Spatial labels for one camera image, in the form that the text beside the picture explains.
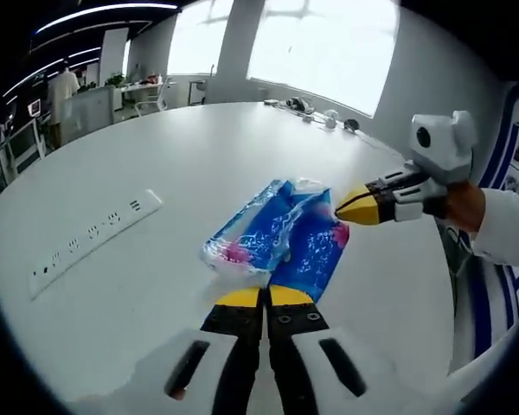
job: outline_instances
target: round table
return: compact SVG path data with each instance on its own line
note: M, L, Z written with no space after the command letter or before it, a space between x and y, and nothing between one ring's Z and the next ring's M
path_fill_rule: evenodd
M332 187L334 203L354 183L402 163L361 132L327 131L257 103L182 108L96 131L27 169L0 195L0 307L60 399L109 393L170 336L200 327L214 274L197 253L272 179L320 181ZM147 188L163 207L30 300L28 272L37 260ZM352 330L394 361L413 388L430 391L447 376L452 289L432 218L351 224L318 308L330 326ZM267 362L263 356L265 376Z

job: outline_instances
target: plastic bag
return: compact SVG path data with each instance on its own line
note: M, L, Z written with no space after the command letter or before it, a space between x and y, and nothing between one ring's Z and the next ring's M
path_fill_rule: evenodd
M348 241L348 226L331 215L330 192L307 179L274 180L202 248L223 279L279 284L317 301Z

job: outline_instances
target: window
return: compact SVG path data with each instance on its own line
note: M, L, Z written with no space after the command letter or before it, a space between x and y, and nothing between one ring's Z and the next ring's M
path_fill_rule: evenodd
M233 0L202 0L183 9L176 18L168 74L216 73L232 7Z
M398 21L391 0L266 0L248 78L314 93L372 117Z
M129 66L129 52L131 51L131 41L127 41L125 44L125 51L123 52L123 66L121 73L123 76L127 76L127 67Z

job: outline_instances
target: white wall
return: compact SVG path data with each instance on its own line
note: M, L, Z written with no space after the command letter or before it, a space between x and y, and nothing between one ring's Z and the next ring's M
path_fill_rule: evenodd
M469 110L480 133L474 163L475 177L478 176L496 139L505 87L463 43L424 17L402 9L387 82L375 116L368 118L329 99L286 86L246 79L264 1L234 0L217 75L208 89L209 103L261 100L265 93L274 99L305 96L321 112L332 108L342 118L357 119L364 132L405 156L414 114L451 115L454 110ZM154 42L167 41L159 36ZM162 50L169 54L169 45L166 43ZM183 84L189 78L192 79L174 77L180 84L180 93L188 91L188 85Z
M99 63L91 63L86 67L86 84L90 84L91 82L96 82L96 85L98 85L98 79L99 79Z
M127 74L139 79L157 73L165 77L176 16L160 22L131 41Z
M128 28L107 30L102 42L102 55L100 57L99 84L103 86L107 79L114 73L123 69L123 55L127 42Z

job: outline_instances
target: small white object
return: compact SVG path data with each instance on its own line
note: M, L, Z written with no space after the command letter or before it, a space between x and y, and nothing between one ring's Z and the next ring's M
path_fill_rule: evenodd
M338 112L335 110L327 110L324 112L325 116L325 126L333 130L336 127L336 122L338 120Z
M330 128L331 130L334 130L336 127L336 120L334 118L326 118L325 119L325 126L327 128Z
M119 206L96 218L83 232L74 233L57 250L51 252L29 274L29 294L35 299L61 274L86 255L126 228L156 212L163 202L151 190L144 190L124 206Z

